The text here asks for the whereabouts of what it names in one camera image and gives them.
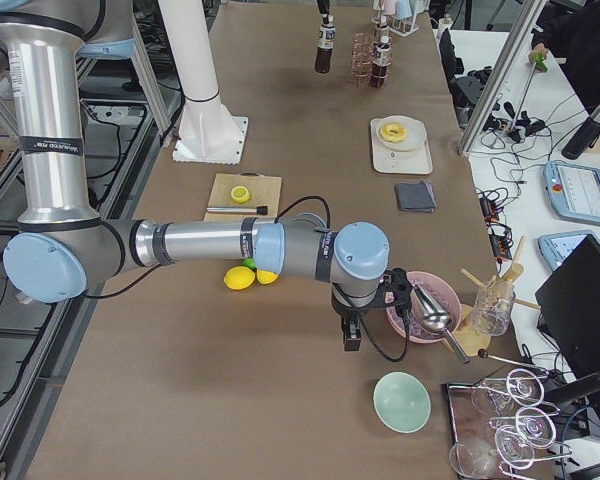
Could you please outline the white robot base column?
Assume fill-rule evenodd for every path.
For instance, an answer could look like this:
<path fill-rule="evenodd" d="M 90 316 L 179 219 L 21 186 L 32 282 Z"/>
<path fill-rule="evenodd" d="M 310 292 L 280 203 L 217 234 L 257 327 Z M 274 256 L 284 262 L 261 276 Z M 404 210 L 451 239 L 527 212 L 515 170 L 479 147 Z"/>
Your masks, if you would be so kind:
<path fill-rule="evenodd" d="M 173 159 L 237 165 L 248 119 L 222 103 L 202 3 L 163 0 L 159 7 L 184 96 Z"/>

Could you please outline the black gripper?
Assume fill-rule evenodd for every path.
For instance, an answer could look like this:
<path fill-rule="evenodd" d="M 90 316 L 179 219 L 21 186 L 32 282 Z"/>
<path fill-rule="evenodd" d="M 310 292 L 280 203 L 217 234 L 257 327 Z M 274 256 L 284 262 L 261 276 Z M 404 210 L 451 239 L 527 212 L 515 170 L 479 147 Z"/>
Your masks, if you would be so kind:
<path fill-rule="evenodd" d="M 365 312 L 354 303 L 339 284 L 332 284 L 331 305 L 340 317 L 344 350 L 358 351 L 362 342 L 361 320 Z"/>
<path fill-rule="evenodd" d="M 317 6 L 322 16 L 329 15 L 329 1 L 328 0 L 317 0 Z"/>

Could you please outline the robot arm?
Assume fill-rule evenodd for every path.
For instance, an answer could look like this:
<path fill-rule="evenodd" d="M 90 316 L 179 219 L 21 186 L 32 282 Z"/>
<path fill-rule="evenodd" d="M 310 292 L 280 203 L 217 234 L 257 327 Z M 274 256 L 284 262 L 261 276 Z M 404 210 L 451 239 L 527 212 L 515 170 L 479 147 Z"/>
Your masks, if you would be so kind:
<path fill-rule="evenodd" d="M 91 206 L 76 58 L 132 56 L 133 25 L 128 1 L 0 1 L 27 198 L 3 254 L 11 283 L 55 303 L 134 268 L 250 258 L 261 270 L 330 284 L 344 346 L 357 349 L 365 314 L 384 306 L 396 282 L 388 239 L 377 226 L 357 222 L 336 232 L 314 214 L 106 221 Z"/>

